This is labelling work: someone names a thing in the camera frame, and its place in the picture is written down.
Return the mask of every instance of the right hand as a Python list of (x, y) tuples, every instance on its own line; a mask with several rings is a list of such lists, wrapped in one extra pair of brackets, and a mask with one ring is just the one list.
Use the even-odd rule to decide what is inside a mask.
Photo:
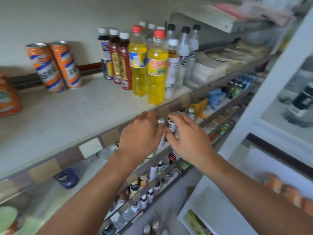
[(184, 160), (199, 170), (214, 169), (224, 159), (212, 148), (206, 132), (187, 115), (168, 115), (177, 125), (179, 139), (175, 138), (169, 128), (165, 128), (166, 139), (173, 150)]

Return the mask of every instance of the yellow soda bottle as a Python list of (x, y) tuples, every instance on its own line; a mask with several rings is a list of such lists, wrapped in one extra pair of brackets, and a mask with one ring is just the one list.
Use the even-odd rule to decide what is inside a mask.
[(158, 105), (162, 103), (165, 94), (168, 50), (164, 30), (155, 30), (154, 38), (148, 52), (148, 102)]
[(141, 26), (133, 25), (132, 31), (133, 35), (128, 46), (132, 90), (135, 95), (144, 96), (147, 93), (147, 44), (145, 36), (141, 34)]

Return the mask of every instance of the black bottle cap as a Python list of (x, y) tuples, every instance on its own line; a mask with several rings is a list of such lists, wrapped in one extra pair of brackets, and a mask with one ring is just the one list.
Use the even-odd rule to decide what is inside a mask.
[(168, 26), (167, 26), (167, 30), (172, 30), (172, 31), (174, 31), (175, 30), (175, 25), (174, 24), (168, 24)]
[(182, 33), (189, 34), (189, 32), (190, 32), (190, 27), (184, 26), (184, 27), (182, 28)]
[(193, 30), (199, 31), (199, 30), (200, 30), (200, 25), (194, 25), (194, 26), (193, 26)]

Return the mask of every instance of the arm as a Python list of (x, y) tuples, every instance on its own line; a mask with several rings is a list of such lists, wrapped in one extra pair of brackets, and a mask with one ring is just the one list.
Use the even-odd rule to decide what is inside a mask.
[(312, 234), (313, 218), (254, 181), (212, 148), (205, 131), (186, 115), (170, 115), (179, 130), (177, 140), (168, 128), (166, 138), (183, 159), (212, 180), (260, 235)]
[(120, 187), (138, 164), (151, 154), (164, 133), (154, 130), (157, 113), (143, 112), (121, 133), (119, 150), (105, 166), (70, 198), (36, 235), (97, 234)]

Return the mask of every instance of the blue and yellow label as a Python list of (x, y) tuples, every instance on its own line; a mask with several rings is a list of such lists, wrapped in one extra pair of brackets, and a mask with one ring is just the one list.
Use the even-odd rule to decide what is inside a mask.
[(133, 68), (144, 68), (146, 66), (146, 53), (129, 52), (129, 65)]
[(157, 60), (149, 58), (148, 74), (153, 76), (164, 76), (166, 68), (166, 60)]

